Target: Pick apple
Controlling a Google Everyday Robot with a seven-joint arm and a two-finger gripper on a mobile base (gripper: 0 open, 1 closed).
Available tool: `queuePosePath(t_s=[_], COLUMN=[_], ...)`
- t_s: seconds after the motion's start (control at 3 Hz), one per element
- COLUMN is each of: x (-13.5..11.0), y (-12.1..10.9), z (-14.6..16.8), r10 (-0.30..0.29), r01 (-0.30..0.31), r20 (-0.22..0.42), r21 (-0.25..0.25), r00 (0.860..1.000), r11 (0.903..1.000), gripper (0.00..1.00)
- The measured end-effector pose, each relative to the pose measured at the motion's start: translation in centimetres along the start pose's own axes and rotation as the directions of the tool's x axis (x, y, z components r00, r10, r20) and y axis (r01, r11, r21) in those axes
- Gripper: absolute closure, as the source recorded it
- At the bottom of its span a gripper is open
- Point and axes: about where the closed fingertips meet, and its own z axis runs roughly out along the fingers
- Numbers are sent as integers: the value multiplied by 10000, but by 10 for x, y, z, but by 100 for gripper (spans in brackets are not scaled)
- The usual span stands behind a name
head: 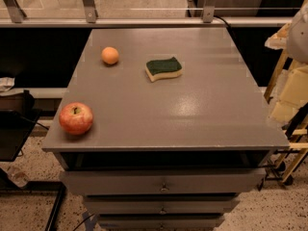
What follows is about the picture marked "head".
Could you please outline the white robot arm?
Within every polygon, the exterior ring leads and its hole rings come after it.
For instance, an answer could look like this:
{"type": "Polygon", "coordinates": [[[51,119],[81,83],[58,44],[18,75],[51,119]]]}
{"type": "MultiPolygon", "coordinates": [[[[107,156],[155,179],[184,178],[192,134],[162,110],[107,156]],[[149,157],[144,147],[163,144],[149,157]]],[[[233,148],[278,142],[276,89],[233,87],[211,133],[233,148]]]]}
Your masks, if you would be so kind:
{"type": "Polygon", "coordinates": [[[265,46],[285,49],[287,56],[299,63],[292,70],[283,70],[278,77],[276,96],[270,104],[270,117],[281,123],[291,120],[308,102],[308,5],[296,13],[291,23],[267,39],[265,46]]]}

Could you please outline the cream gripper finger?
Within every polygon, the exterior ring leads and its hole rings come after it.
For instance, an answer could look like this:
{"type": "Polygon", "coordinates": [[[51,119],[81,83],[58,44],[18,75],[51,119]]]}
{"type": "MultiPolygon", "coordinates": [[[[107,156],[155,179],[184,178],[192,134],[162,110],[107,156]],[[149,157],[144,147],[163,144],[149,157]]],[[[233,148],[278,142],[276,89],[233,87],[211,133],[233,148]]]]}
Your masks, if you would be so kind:
{"type": "Polygon", "coordinates": [[[269,103],[269,117],[287,123],[308,102],[308,65],[283,70],[269,103]]]}

